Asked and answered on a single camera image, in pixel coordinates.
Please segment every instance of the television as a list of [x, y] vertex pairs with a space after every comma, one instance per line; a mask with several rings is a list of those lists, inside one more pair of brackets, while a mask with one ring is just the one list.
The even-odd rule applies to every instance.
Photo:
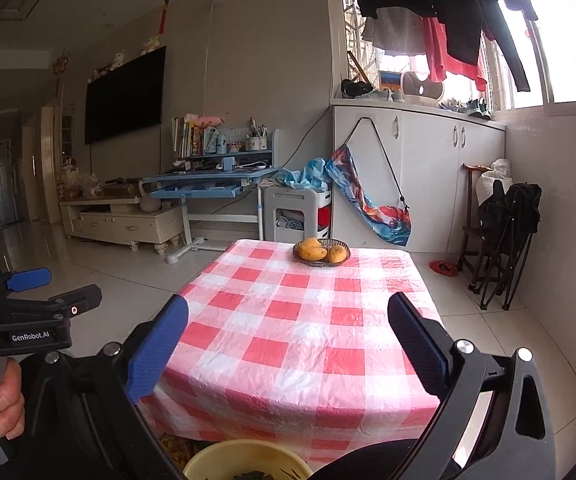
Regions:
[[88, 84], [86, 144], [161, 124], [166, 47]]

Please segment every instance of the human hand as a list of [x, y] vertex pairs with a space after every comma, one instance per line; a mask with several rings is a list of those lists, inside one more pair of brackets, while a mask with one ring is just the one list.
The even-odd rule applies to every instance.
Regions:
[[0, 383], [0, 438], [17, 438], [24, 432], [25, 424], [21, 367], [9, 357]]

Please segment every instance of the screw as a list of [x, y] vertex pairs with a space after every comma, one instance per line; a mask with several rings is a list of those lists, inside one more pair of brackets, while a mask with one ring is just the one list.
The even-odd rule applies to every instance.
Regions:
[[108, 357], [113, 357], [113, 356], [116, 356], [117, 354], [119, 354], [121, 349], [122, 349], [122, 346], [119, 343], [113, 341], [111, 343], [107, 343], [104, 346], [104, 354], [107, 355]]
[[455, 346], [462, 354], [472, 354], [472, 351], [475, 349], [475, 345], [467, 339], [459, 339], [459, 341], [455, 343]]
[[532, 352], [527, 348], [517, 350], [517, 355], [522, 361], [529, 362], [532, 359]]
[[55, 364], [59, 360], [59, 352], [48, 352], [46, 354], [46, 362], [49, 365]]

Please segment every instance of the tile floor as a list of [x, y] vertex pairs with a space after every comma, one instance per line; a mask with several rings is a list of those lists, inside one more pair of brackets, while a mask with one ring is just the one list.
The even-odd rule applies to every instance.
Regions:
[[[59, 226], [38, 222], [12, 226], [2, 232], [2, 237], [11, 269], [46, 266], [52, 272], [50, 285], [20, 297], [47, 298], [90, 283], [102, 289], [101, 308], [73, 319], [74, 344], [70, 351], [77, 356], [97, 352], [108, 341], [123, 341], [137, 323], [156, 314], [171, 294], [219, 254], [191, 251], [171, 266], [148, 244], [131, 252], [125, 246], [66, 239]], [[562, 478], [576, 462], [576, 375], [564, 355], [519, 298], [508, 312], [495, 298], [489, 310], [482, 313], [476, 303], [478, 297], [467, 289], [465, 276], [435, 274], [426, 265], [426, 254], [413, 254], [413, 259], [453, 338], [468, 338], [481, 351], [493, 354], [510, 355], [519, 346], [532, 351], [548, 397], [556, 433], [557, 477]], [[460, 463], [472, 449], [489, 399], [488, 394], [480, 396], [455, 454]]]

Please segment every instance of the blue cloth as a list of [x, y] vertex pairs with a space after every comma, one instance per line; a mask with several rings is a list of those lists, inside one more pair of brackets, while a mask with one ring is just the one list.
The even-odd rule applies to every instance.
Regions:
[[326, 173], [326, 161], [323, 158], [313, 158], [301, 171], [280, 168], [275, 179], [286, 187], [314, 189], [318, 193], [327, 192], [328, 183], [330, 183], [330, 177]]

